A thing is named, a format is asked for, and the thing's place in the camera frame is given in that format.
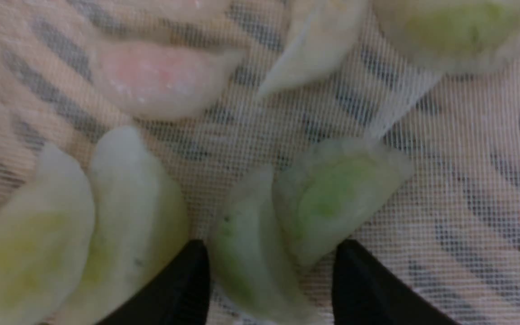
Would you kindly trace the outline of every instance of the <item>raw dumpling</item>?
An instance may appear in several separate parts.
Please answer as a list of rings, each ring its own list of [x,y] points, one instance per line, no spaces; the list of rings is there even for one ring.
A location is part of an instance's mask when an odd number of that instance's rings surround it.
[[[374,0],[374,11],[416,66],[487,74],[520,54],[520,0]]]
[[[321,325],[300,290],[272,205],[271,166],[246,175],[228,194],[209,245],[223,294],[262,324]]]
[[[78,286],[95,211],[79,163],[53,144],[0,207],[0,325],[34,325]]]
[[[410,160],[360,138],[315,144],[274,184],[276,216],[302,271],[352,234],[413,174]]]
[[[330,76],[353,49],[369,0],[293,0],[287,45],[256,97]]]
[[[81,284],[56,325],[93,325],[152,280],[188,242],[190,222],[179,185],[134,127],[97,143],[89,168],[97,206]]]
[[[97,39],[89,46],[94,86],[124,113],[149,120],[176,121],[211,107],[243,58],[237,49],[132,39]]]
[[[117,0],[180,23],[196,23],[221,16],[231,0]]]

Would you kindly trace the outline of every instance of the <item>black tip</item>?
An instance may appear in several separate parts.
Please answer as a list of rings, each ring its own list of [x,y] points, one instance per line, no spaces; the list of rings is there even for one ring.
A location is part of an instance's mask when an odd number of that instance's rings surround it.
[[[204,242],[188,242],[136,296],[99,325],[205,325],[210,303],[210,264]]]
[[[354,240],[338,246],[332,287],[337,325],[455,325]]]

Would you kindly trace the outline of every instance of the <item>pink dumpling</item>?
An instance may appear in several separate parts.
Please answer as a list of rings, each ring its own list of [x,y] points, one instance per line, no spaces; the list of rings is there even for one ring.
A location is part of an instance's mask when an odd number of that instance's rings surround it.
[[[142,119],[193,117],[220,97],[244,53],[194,50],[144,41],[100,41],[90,67],[95,87]]]

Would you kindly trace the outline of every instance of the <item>white mesh cloth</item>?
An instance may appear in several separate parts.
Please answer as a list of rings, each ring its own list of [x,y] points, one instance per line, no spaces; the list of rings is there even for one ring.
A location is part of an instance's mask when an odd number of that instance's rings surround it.
[[[205,25],[176,24],[109,0],[0,0],[0,202],[33,169],[45,140],[87,165],[106,130],[138,124],[182,185],[194,237],[208,229],[248,169],[285,168],[312,142],[359,135],[404,62],[372,13],[361,43],[329,80],[252,100],[283,48],[283,0],[234,0]],[[231,44],[246,61],[204,116],[145,123],[123,115],[90,82],[81,30],[171,29],[195,47]],[[437,308],[464,324],[520,324],[520,57],[486,78],[445,78],[385,136],[413,159],[409,181],[354,237]],[[332,257],[303,279],[332,323]],[[214,295],[209,324],[235,313]]]

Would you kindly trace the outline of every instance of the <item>green vegetable filling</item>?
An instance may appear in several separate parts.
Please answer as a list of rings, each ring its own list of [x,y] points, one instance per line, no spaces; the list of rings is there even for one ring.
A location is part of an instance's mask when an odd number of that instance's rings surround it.
[[[354,200],[359,191],[367,189],[363,185],[373,181],[371,171],[376,168],[378,164],[375,161],[363,156],[341,161],[315,175],[298,206],[295,237],[301,238],[306,225],[315,224],[314,218],[337,218],[346,202]]]
[[[520,29],[520,9],[493,2],[450,6],[417,14],[405,29],[439,53],[471,55],[497,49]]]

